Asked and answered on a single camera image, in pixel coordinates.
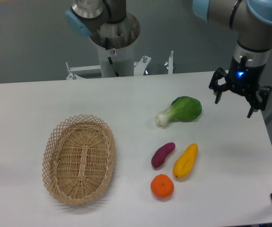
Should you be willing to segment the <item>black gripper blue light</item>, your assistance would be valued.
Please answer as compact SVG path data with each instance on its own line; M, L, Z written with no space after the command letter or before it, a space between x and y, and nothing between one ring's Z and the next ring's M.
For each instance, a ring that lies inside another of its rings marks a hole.
M265 64L250 67L247 66L248 61L246 56L243 56L240 61L232 58L228 73L222 68L215 70L209 84L209 89L213 90L216 96L215 104L219 103L222 93L228 90L246 97L246 100L250 104L247 118L250 118L254 112L265 110L272 87L259 86L259 80ZM220 85L219 81L221 79L224 79L224 83Z

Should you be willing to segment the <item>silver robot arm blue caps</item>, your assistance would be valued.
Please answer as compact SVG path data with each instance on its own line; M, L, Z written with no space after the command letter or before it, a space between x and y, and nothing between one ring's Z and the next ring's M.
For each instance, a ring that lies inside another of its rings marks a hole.
M260 86L259 80L272 49L272 0L195 0L193 12L239 33L229 70L218 68L209 84L216 101L229 90L246 98L249 114L264 110L271 87ZM140 25L125 1L73 0L65 19L96 45L104 78L136 74L133 44Z

